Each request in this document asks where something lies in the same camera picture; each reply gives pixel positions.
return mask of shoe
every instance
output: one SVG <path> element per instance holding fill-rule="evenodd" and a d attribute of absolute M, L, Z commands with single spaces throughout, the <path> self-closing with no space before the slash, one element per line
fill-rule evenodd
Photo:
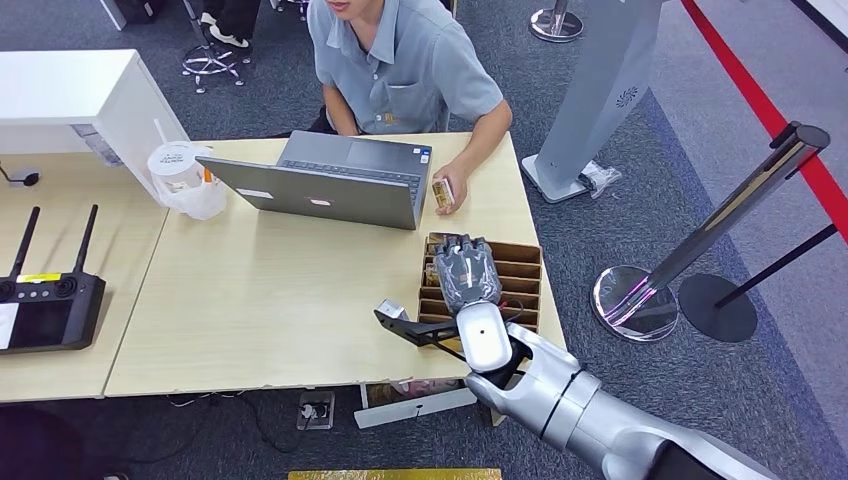
<path fill-rule="evenodd" d="M 203 12 L 203 15 L 200 16 L 200 32 L 203 33 L 203 37 L 210 42 L 213 40 L 212 35 L 209 34 L 209 28 L 216 23 L 218 23 L 218 19 L 209 13 Z"/>
<path fill-rule="evenodd" d="M 242 52 L 247 52 L 250 50 L 250 42 L 243 38 L 236 38 L 232 35 L 224 35 L 221 33 L 221 30 L 218 29 L 218 25 L 212 25 L 209 27 L 209 35 L 223 46 L 231 49 L 235 49 Z"/>
<path fill-rule="evenodd" d="M 218 19 L 213 17 L 211 13 L 203 12 L 203 15 L 200 16 L 200 23 L 205 23 L 206 25 L 209 25 L 211 27 L 212 25 L 218 23 Z"/>

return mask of gray shirt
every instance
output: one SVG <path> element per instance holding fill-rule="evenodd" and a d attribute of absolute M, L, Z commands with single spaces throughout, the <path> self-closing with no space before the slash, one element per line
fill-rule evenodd
<path fill-rule="evenodd" d="M 318 80 L 341 91 L 365 132 L 445 131 L 449 113 L 475 122 L 503 100 L 436 0 L 385 0 L 368 53 L 325 0 L 309 3 L 307 20 Z"/>

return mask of laptop lid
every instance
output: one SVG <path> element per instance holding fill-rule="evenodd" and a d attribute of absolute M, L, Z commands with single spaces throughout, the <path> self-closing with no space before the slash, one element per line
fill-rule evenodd
<path fill-rule="evenodd" d="M 414 230 L 409 187 L 208 157 L 197 161 L 260 210 Z"/>

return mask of gray laptop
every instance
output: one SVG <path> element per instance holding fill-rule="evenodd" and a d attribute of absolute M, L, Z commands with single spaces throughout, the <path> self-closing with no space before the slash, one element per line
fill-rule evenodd
<path fill-rule="evenodd" d="M 260 210 L 414 230 L 429 184 L 431 150 L 296 131 L 276 166 L 197 161 Z"/>

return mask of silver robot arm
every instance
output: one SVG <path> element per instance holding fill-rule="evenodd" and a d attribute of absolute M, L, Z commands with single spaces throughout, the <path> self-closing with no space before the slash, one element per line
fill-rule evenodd
<path fill-rule="evenodd" d="M 471 368 L 466 384 L 489 407 L 608 480 L 776 480 L 726 443 L 609 395 L 568 351 L 504 323 L 501 284 L 484 239 L 448 236 L 434 263 Z"/>
<path fill-rule="evenodd" d="M 574 356 L 530 330 L 507 324 L 506 333 L 511 345 L 503 349 L 513 352 L 510 362 L 493 371 L 472 369 L 465 380 L 468 388 L 487 406 L 554 448 L 574 453 L 604 478 L 777 479 L 715 437 L 666 422 L 604 392 L 600 380 L 581 369 Z M 526 372 L 515 376 L 518 364 L 528 358 Z"/>

